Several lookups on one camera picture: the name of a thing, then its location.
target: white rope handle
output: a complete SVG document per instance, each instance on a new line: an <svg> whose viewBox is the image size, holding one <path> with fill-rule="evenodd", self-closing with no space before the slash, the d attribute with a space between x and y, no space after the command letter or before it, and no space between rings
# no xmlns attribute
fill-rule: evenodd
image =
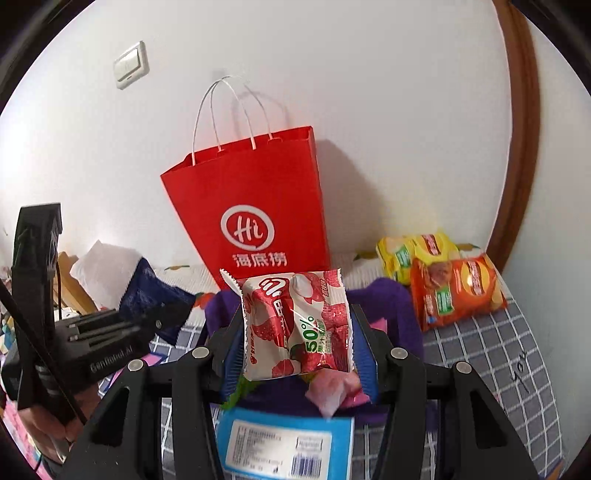
<svg viewBox="0 0 591 480"><path fill-rule="evenodd" d="M201 110L203 109L203 104L205 103L205 100L207 99L207 96L210 95L210 108L212 111L212 122L213 122L213 130L215 132L216 135L216 140L217 140L217 148L218 151L222 150L222 146L220 144L219 141L219 137L217 135L217 129L216 129L216 124L215 124L215 119L213 117L213 91L216 89L217 85L219 83L225 83L228 88L232 91L232 93L234 94L234 97L236 98L236 100L238 101L238 103L240 103L240 106L242 107L242 111L244 112L244 116L246 117L246 123L248 124L248 131L250 133L250 137L251 137L251 145L252 145L252 149L256 150L256 143L255 143L255 137L254 134L252 133L252 125L251 125L251 120L248 116L248 112L246 111L246 107L244 107L244 104L242 103L242 101L240 100L240 98L238 97L238 95L236 94L236 91L234 90L234 88L232 88L232 85L230 85L226 79L227 78L232 78L232 75L226 75L222 78L220 78L219 80L216 80L215 82L213 82L209 88L207 89L207 92L205 92L205 95L203 95L203 98L201 99L201 103L199 104L199 110L197 111L197 118L195 119L195 127L193 128L193 142L191 143L191 158L193 160L193 166L196 165L196 161L195 161L195 139L197 137L197 125L199 124L199 118L201 116ZM273 139L273 136L271 135L271 127L269 125L269 119L267 118L267 112L265 112L265 109L261 103L261 101L258 99L258 97L254 94L254 92L252 90L250 90L250 88L248 88L246 86L246 84L244 85L244 87L251 93L251 95L256 99L256 101L258 102L258 104L261 106L263 113L265 115L265 120L267 122L267 128L268 128L268 132L269 132L269 138Z"/></svg>
<svg viewBox="0 0 591 480"><path fill-rule="evenodd" d="M242 81L242 85L244 86L244 88L246 90L248 90L248 93L250 93L256 100L256 102L259 104L259 106L261 107L262 110L262 114L265 116L265 122L267 123L267 134L269 135L269 140L273 140L273 135L271 133L271 125L269 124L269 117L267 117L267 111L265 110L265 107L263 107L261 101L259 100L259 97L257 97L255 95L255 93L250 90L250 88L248 87L248 85L246 84L246 82L244 81L244 79L242 77L240 77L239 75L226 75L223 76L222 78L220 78L220 80L225 80L225 79L230 79L230 78L236 78L236 79L240 79ZM220 143L220 139L217 135L217 128L216 128L216 119L213 115L213 92L215 92L216 87L213 87L211 95L209 96L209 109L211 110L212 113L212 125L213 125L213 132L216 135L216 141L217 141L217 151L221 152L222 151L222 145Z"/></svg>
<svg viewBox="0 0 591 480"><path fill-rule="evenodd" d="M220 82L223 82L228 86L228 88L234 94L234 97L236 97L236 100L238 100L238 103L240 103L240 106L242 107L242 110L244 111L244 116L246 117L246 123L248 124L248 130L251 134L252 149L256 150L255 136L252 133L251 120L250 120L250 118L248 118L248 113L246 111L246 108L244 107L244 104L242 103L242 101L238 98L238 95L236 94L236 92L232 88L232 85L230 85L224 78L221 78L219 80L216 80L215 82L213 82L209 86L209 88L207 89L207 92L205 92L205 95L203 95L203 98L201 99L201 103L199 104L199 110L197 111L197 118L195 119L195 128L193 128L193 142L191 143L191 157L193 159L193 167L196 165L196 162L195 162L195 137L197 136L197 124L199 123L199 117L201 116L201 110L203 109L203 104L205 103L205 100L206 100L207 96L209 95L209 92L211 92L216 87L216 85Z"/></svg>

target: white wall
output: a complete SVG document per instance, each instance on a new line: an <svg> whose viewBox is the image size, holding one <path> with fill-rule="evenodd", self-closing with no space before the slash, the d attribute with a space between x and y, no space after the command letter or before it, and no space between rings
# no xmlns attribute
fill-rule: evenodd
<svg viewBox="0 0 591 480"><path fill-rule="evenodd" d="M138 40L150 73L119 91L112 62ZM61 202L71 254L100 238L155 264L197 261L159 175L188 153L200 97L223 73L251 81L274 129L314 126L333 251L438 226L488 241L511 130L491 2L96 0L0 116L5 256L20 206ZM244 137L219 100L223 140ZM204 125L197 146L211 145Z"/></svg>
<svg viewBox="0 0 591 480"><path fill-rule="evenodd" d="M542 129L534 188L504 278L546 362L572 461L591 434L591 98L533 25Z"/></svg>

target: pink fabric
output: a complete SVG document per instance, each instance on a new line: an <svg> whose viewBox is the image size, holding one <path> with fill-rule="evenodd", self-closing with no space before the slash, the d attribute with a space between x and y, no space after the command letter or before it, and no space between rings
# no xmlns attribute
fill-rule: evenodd
<svg viewBox="0 0 591 480"><path fill-rule="evenodd" d="M7 401L6 410L4 410L4 417L2 418L2 421L4 422L4 425L6 425L8 432L12 436L14 442L17 444L18 449L26 458L29 465L31 465L32 468L35 468L40 454L33 445L27 430L22 424L15 404L10 400ZM40 465L37 469L37 475L43 480L51 480L51 477L45 471L43 465Z"/></svg>

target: person's hand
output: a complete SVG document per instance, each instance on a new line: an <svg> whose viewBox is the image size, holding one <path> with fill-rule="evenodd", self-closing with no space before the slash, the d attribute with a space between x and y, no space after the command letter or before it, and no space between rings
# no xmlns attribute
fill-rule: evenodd
<svg viewBox="0 0 591 480"><path fill-rule="evenodd" d="M75 395L86 418L92 415L100 402L98 391L98 385L93 385L88 390ZM39 451L57 463L61 463L61 461L50 437L56 440L67 439L69 442L74 442L83 428L77 418L68 422L65 426L62 425L57 418L40 405L33 405L31 408L19 410L18 414Z"/></svg>

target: haidilao logo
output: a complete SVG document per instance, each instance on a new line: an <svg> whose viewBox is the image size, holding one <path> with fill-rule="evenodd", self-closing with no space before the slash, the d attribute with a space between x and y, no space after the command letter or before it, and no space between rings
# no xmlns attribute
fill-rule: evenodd
<svg viewBox="0 0 591 480"><path fill-rule="evenodd" d="M264 250L275 237L269 216L252 205L230 207L222 215L220 227L232 245L249 252Z"/></svg>

